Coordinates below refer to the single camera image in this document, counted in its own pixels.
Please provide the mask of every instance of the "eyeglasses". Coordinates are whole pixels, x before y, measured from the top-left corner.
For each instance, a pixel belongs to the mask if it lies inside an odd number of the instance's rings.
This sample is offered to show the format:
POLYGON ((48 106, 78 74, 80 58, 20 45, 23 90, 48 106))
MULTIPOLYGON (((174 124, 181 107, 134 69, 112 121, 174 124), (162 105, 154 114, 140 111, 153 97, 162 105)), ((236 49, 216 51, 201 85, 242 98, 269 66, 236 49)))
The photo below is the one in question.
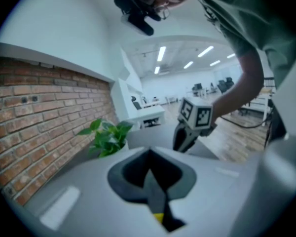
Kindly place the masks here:
MULTIPOLYGON (((139 0, 139 1, 144 3, 145 5, 148 5, 149 7, 153 7, 153 4, 155 2, 155 0, 139 0)), ((166 19, 170 16, 170 10, 165 5, 154 7, 153 9, 162 19, 166 19)))

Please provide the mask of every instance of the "green plant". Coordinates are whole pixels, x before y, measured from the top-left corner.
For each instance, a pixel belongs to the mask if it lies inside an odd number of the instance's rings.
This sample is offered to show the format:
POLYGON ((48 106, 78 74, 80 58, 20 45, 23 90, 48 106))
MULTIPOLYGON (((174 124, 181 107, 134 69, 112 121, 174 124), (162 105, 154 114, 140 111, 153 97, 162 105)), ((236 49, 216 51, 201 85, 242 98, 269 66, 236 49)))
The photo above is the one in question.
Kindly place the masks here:
POLYGON ((89 153, 101 150, 99 158, 102 158, 116 153, 125 146, 126 135, 132 126, 125 121, 114 126, 109 121, 99 118, 93 121, 89 128, 80 131, 78 135, 94 133, 94 145, 90 146, 89 153))

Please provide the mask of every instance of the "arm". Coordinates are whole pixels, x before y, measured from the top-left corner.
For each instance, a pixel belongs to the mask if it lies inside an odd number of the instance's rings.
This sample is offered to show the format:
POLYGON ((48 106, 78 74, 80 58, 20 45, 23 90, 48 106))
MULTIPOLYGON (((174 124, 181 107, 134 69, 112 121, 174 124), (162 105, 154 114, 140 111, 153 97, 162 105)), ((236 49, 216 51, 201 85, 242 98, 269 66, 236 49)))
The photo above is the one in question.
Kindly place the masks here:
POLYGON ((262 64, 255 49, 248 50, 238 57, 243 74, 237 84, 214 103, 213 122, 225 114, 239 109, 254 99, 264 83, 262 64))

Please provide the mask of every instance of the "brick wall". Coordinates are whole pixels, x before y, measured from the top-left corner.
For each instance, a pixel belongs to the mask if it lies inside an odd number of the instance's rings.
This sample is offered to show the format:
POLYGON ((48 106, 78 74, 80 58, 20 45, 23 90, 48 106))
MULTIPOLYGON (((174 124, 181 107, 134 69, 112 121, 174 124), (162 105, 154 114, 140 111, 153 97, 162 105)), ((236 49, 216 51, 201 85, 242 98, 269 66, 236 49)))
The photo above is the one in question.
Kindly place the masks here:
POLYGON ((0 58, 0 188, 21 205, 92 136, 96 118, 117 122, 107 82, 62 68, 0 58))

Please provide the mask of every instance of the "wooden floor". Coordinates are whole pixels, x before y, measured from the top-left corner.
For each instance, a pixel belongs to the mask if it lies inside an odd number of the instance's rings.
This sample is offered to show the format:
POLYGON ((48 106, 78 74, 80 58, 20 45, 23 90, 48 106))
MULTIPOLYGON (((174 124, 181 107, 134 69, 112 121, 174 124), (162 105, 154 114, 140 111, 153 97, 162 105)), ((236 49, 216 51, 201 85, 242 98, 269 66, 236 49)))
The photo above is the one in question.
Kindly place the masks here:
MULTIPOLYGON (((207 100, 211 102, 219 96, 220 94, 210 94, 207 100)), ((179 106, 180 103, 162 105, 166 110, 167 124, 177 123, 179 106)), ((235 111, 231 115, 225 115, 224 118, 244 126, 253 126, 262 122, 263 114, 249 112, 241 116, 235 111)), ((243 129, 219 118, 216 124, 218 126, 209 137, 198 137, 198 139, 220 160, 244 162, 251 152, 263 151, 268 123, 264 127, 243 129)))

